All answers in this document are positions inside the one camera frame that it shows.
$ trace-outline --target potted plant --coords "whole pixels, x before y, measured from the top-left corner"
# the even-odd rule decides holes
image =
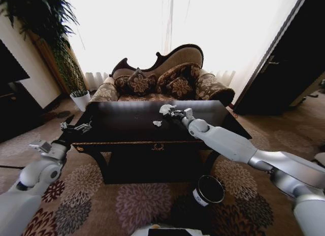
[[[70,51],[67,35],[73,33],[67,22],[78,24],[71,5],[65,0],[0,0],[0,10],[14,27],[14,18],[21,22],[20,33],[31,31],[50,47],[70,97],[81,111],[90,100],[79,65]]]

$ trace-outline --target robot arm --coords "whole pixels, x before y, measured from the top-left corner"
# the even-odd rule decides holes
[[[325,169],[287,152],[257,149],[248,139],[222,127],[195,119],[192,109],[171,111],[163,105],[164,116],[178,117],[197,139],[226,158],[249,164],[253,168],[271,171],[272,183],[285,194],[295,198],[294,215],[305,235],[319,236],[325,231]]]
[[[0,235],[21,235],[38,210],[42,196],[51,183],[61,174],[70,150],[70,134],[83,134],[91,129],[89,124],[77,127],[61,124],[63,131],[59,140],[49,144],[35,141],[30,144],[41,153],[41,159],[27,165],[20,173],[19,179],[4,194],[0,195]]]

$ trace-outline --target crumpled paper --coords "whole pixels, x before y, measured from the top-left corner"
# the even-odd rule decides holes
[[[161,126],[162,121],[153,121],[153,125],[156,125],[157,127]]]

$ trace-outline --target floral upholstery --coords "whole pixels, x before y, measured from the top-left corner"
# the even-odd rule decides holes
[[[138,101],[138,100],[165,101],[165,100],[175,100],[175,99],[170,95],[151,93],[145,96],[122,95],[118,101],[123,102],[123,101]]]
[[[140,69],[116,79],[108,77],[90,102],[195,99],[219,100],[226,107],[235,95],[231,88],[194,62],[179,64],[156,78],[154,72],[145,73]]]
[[[166,86],[171,95],[176,99],[183,100],[193,95],[193,88],[184,77],[178,77]]]
[[[131,90],[127,84],[128,79],[129,79],[129,75],[122,75],[115,79],[116,89],[117,89],[118,93],[120,93],[121,95],[129,94],[131,92]]]
[[[200,69],[200,66],[194,62],[182,63],[171,68],[158,78],[156,92],[168,93],[167,85],[180,76],[186,78],[188,82],[193,86],[195,80],[199,76]]]
[[[154,90],[156,86],[156,76],[151,74],[146,77],[142,71],[137,68],[137,70],[127,80],[127,84],[133,94],[144,96]]]
[[[118,92],[115,85],[103,83],[90,99],[90,102],[112,102],[118,100]]]
[[[196,81],[196,100],[219,100],[226,107],[234,95],[234,90],[218,82],[213,74],[200,75]]]

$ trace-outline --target black cup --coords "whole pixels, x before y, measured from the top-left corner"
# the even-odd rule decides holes
[[[220,182],[213,176],[203,175],[199,178],[193,196],[197,203],[205,207],[209,204],[222,202],[224,189]]]

